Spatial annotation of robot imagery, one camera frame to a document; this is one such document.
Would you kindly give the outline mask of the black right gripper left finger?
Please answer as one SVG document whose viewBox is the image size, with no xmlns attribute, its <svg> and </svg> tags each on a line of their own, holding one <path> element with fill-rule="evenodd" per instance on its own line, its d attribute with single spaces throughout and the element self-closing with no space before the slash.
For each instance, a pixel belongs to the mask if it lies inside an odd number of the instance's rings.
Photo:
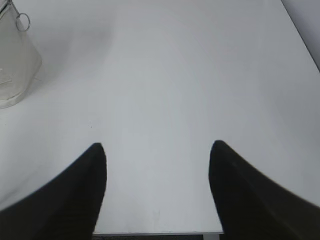
<svg viewBox="0 0 320 240">
<path fill-rule="evenodd" d="M 107 185 L 107 159 L 91 145 L 57 177 L 0 212 L 2 240 L 90 240 Z"/>
</svg>

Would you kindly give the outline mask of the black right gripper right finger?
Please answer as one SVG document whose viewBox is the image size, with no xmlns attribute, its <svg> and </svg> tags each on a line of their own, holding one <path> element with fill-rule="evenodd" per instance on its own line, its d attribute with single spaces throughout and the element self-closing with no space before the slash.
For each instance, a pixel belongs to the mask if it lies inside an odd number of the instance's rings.
<svg viewBox="0 0 320 240">
<path fill-rule="evenodd" d="M 254 168 L 216 140 L 208 180 L 227 240 L 318 240 L 320 208 Z"/>
</svg>

